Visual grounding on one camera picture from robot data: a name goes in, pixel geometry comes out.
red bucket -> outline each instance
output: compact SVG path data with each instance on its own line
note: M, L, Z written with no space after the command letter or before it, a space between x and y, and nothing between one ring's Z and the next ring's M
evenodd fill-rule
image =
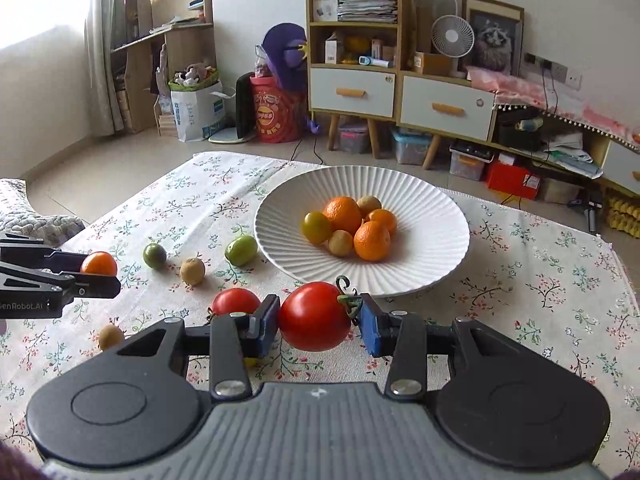
M262 142L291 142L306 124L306 94L285 92L274 77L251 77L255 128Z

gray curtain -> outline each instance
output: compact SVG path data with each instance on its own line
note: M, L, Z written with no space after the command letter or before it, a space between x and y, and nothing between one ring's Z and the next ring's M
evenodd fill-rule
M114 23L114 17L123 25ZM91 0L86 20L91 93L89 98L94 136L108 136L124 129L111 73L111 48L124 32L124 0Z

white shopping bag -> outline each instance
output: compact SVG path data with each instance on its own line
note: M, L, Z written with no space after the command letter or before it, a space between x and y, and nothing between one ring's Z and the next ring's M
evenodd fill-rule
M209 139L225 127L225 102L222 83L218 81L194 92L171 92L178 139Z

wooden drawer handle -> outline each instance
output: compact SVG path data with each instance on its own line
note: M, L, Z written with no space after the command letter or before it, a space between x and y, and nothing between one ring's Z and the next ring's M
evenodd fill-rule
M461 117L465 114L465 109L458 108L457 106L443 105L440 103L431 103L431 108L433 108L437 112L441 112L447 115L456 115L458 117Z
M362 99L366 92L364 90L356 90L353 88L336 88L335 93L342 97L357 97Z

red tomato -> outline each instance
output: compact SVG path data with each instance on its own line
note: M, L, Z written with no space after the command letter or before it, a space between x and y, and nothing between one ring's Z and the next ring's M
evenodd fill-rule
M102 274L103 276L117 276L118 264L109 253L98 251L89 254L80 267L85 274Z
M338 296L338 287L325 282L307 283L294 290L278 314L284 341L307 352L338 346L351 328L351 320Z
M211 311L216 316L231 312L253 314L260 306L258 296L245 288L228 288L220 292L211 304Z

